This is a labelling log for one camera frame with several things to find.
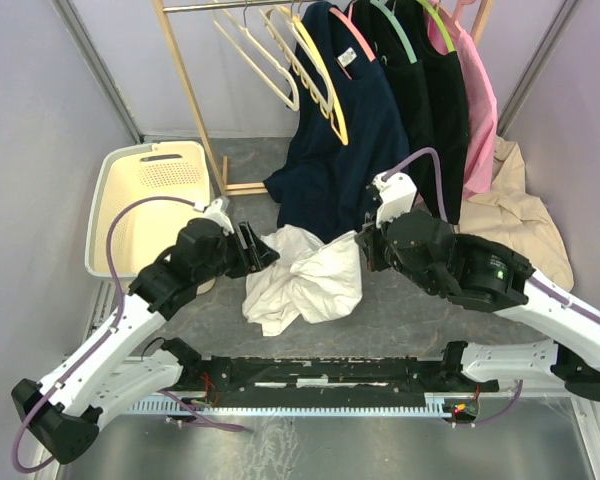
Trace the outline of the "white t shirt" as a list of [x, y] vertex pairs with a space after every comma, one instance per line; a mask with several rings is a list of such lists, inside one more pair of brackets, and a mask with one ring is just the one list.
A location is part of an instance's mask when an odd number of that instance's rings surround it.
[[363, 297], [360, 250], [355, 232], [329, 243], [302, 228], [286, 225], [262, 238], [280, 258], [246, 279], [242, 315], [278, 336], [303, 318], [319, 324], [350, 315]]

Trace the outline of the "yellow hanger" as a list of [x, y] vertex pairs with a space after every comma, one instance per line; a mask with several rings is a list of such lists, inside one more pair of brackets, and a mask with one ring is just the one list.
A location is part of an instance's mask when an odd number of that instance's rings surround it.
[[296, 74], [336, 138], [343, 146], [347, 146], [349, 136], [344, 112], [326, 63], [299, 16], [292, 12], [288, 16], [289, 28], [296, 40]]

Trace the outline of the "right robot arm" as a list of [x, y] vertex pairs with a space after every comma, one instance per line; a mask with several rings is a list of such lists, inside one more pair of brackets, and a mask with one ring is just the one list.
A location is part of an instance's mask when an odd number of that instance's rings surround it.
[[393, 269], [425, 293], [544, 335], [527, 344], [450, 343], [438, 368], [447, 389], [472, 382], [559, 380], [600, 402], [600, 310], [569, 294], [530, 260], [482, 237], [458, 234], [420, 211], [364, 225], [356, 242], [372, 271]]

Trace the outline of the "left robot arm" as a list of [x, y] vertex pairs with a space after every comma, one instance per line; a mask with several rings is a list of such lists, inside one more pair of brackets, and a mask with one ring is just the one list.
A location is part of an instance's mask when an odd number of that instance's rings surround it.
[[83, 455], [116, 416], [152, 392], [189, 390], [201, 378], [198, 353], [183, 341], [123, 374], [115, 369], [149, 334], [192, 302], [217, 277], [242, 278], [265, 270], [279, 253], [250, 225], [233, 227], [222, 215], [195, 218], [117, 293], [111, 316], [68, 359], [39, 381], [20, 380], [11, 398], [22, 421], [50, 458], [66, 465]]

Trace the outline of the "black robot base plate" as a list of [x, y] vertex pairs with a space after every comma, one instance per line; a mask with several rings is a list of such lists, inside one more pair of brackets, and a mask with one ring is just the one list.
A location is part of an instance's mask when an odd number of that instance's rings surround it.
[[495, 393], [446, 360], [211, 357], [184, 369], [169, 388], [213, 407], [422, 406], [429, 393]]

